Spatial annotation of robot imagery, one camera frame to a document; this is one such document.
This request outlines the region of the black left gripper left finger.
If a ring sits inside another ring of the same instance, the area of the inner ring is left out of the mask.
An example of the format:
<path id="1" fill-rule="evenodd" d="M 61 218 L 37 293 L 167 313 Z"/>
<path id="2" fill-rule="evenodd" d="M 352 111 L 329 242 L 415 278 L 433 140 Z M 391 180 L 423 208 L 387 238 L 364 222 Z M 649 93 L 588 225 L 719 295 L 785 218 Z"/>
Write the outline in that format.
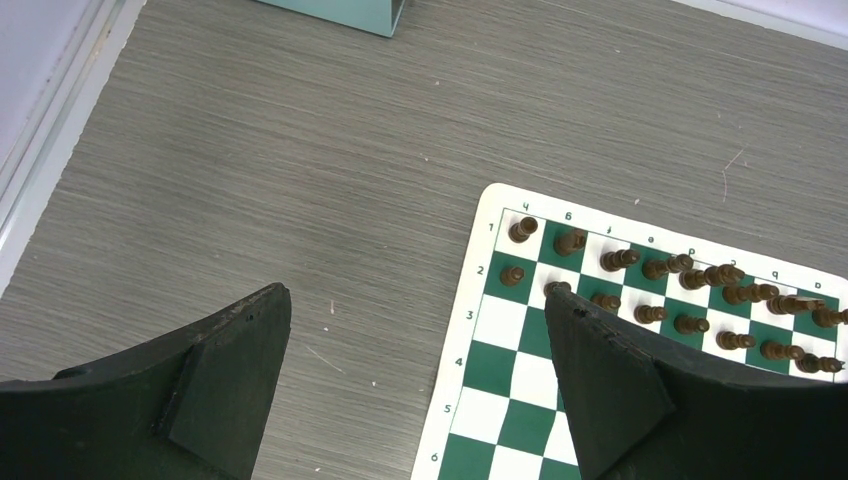
<path id="1" fill-rule="evenodd" d="M 55 443 L 76 479 L 247 479 L 291 332 L 269 284 L 201 320 L 63 370 Z"/>

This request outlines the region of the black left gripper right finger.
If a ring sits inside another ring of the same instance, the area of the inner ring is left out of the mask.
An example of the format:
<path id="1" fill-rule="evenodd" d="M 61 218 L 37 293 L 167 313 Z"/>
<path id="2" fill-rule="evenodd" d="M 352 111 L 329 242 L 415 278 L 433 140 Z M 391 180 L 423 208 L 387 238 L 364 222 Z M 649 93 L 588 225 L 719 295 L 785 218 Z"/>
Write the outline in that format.
<path id="1" fill-rule="evenodd" d="M 552 361 L 585 479 L 843 479 L 847 387 L 752 368 L 546 298 Z"/>

